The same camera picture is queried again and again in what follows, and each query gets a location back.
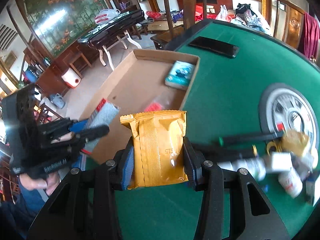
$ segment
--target metal screw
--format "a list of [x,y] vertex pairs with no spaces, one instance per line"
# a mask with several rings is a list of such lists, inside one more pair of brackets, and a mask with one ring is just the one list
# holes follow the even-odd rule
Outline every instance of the metal screw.
[[116,162],[115,162],[114,160],[108,160],[108,161],[106,162],[106,165],[109,166],[109,167],[112,167],[112,166],[114,166],[115,164],[116,164]]
[[248,170],[245,169],[245,168],[241,168],[241,169],[239,170],[239,172],[240,172],[242,175],[247,175],[247,174],[248,174]]
[[71,174],[75,175],[75,174],[78,174],[79,171],[80,171],[79,168],[72,168],[70,172]]
[[211,167],[213,165],[212,161],[204,161],[204,166]]

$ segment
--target green felt surface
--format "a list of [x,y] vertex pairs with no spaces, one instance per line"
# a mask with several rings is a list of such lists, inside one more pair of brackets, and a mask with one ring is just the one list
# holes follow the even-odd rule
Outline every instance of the green felt surface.
[[[260,96],[274,82],[300,91],[320,118],[320,74],[292,51],[254,33],[213,23],[196,36],[225,41],[240,50],[236,58],[229,59],[187,45],[179,49],[201,59],[184,106],[187,136],[192,142],[210,143],[223,135],[259,131]],[[263,154],[265,144],[257,148]],[[276,175],[267,176],[260,184],[268,185],[267,196],[293,237],[313,210],[305,202],[305,188],[292,199]],[[201,200],[202,193],[194,192],[185,183],[116,192],[124,239],[193,239]],[[228,193],[224,206],[223,237],[227,237]]]

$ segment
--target maroon towel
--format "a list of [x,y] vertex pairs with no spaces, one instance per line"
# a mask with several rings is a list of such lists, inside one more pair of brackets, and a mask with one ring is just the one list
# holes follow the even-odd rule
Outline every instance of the maroon towel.
[[319,45],[319,24],[310,14],[305,13],[302,36],[298,46],[298,51],[307,58],[317,57]]

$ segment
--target louvered vent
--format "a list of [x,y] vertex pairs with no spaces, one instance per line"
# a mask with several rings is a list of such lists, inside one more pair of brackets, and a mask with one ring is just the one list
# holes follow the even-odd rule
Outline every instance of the louvered vent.
[[14,38],[17,36],[17,32],[10,29],[4,24],[0,25],[0,50],[6,50]]

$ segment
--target teal tissue package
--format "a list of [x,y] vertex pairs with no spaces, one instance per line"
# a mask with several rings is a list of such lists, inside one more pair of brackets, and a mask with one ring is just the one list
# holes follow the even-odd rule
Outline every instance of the teal tissue package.
[[169,75],[165,78],[165,84],[169,87],[187,90],[192,78],[195,66],[188,62],[176,61]]

